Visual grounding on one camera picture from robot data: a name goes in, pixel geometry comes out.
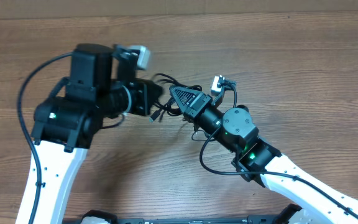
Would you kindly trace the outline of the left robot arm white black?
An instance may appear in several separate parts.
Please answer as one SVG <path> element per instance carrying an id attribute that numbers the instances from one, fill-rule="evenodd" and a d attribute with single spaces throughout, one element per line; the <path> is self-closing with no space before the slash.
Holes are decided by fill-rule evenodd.
<path id="1" fill-rule="evenodd" d="M 142 45 L 78 44 L 67 53 L 63 77 L 34 112 L 34 126 L 19 124 L 32 154 L 17 223 L 61 223 L 74 179 L 105 118 L 148 116 L 162 95 L 152 80 L 137 78 L 148 66 Z"/>

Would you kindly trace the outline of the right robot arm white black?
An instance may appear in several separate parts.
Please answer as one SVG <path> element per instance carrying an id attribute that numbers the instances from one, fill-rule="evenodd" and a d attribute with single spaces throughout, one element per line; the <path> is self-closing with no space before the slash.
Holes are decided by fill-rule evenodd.
<path id="1" fill-rule="evenodd" d="M 246 106 L 226 112 L 202 91 L 171 86 L 170 94 L 184 118 L 235 154 L 231 175 L 240 175 L 295 203 L 304 222 L 358 223 L 358 200 L 348 197 L 303 171 L 259 134 Z"/>

